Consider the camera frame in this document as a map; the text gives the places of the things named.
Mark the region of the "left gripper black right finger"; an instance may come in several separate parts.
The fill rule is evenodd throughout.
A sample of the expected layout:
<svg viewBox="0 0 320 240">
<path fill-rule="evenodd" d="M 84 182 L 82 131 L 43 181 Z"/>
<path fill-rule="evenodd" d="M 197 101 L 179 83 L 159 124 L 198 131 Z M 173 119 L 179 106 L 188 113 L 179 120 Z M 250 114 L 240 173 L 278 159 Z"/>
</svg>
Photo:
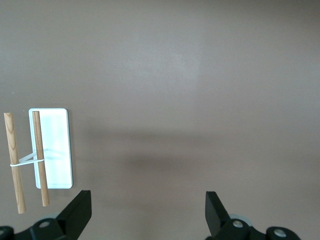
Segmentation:
<svg viewBox="0 0 320 240">
<path fill-rule="evenodd" d="M 280 226 L 265 233 L 256 230 L 248 218 L 229 214 L 214 191 L 205 195 L 205 219 L 210 232 L 205 240 L 299 240 L 295 232 Z"/>
</svg>

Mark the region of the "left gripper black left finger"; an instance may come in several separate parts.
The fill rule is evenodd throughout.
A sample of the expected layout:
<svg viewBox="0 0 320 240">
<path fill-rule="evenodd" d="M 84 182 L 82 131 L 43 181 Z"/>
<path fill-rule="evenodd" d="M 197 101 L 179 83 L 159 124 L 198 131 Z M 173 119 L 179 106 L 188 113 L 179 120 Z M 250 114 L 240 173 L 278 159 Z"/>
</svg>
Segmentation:
<svg viewBox="0 0 320 240">
<path fill-rule="evenodd" d="M 18 233 L 0 226 L 0 240 L 77 240 L 91 217 L 91 191 L 82 190 L 55 218 L 41 219 Z"/>
</svg>

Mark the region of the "white rectangular tray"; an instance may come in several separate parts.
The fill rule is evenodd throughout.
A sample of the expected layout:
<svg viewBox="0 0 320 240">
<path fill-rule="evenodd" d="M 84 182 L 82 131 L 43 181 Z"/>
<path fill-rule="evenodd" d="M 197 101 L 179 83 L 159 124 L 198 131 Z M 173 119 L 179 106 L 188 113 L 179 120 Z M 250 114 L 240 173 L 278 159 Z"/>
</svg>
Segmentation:
<svg viewBox="0 0 320 240">
<path fill-rule="evenodd" d="M 35 186 L 44 207 L 50 204 L 50 189 L 70 189 L 73 170 L 69 115 L 65 108 L 31 108 L 28 111 L 32 152 L 18 157 L 14 117 L 4 113 L 10 168 L 19 214 L 26 212 L 21 167 L 34 166 Z"/>
</svg>

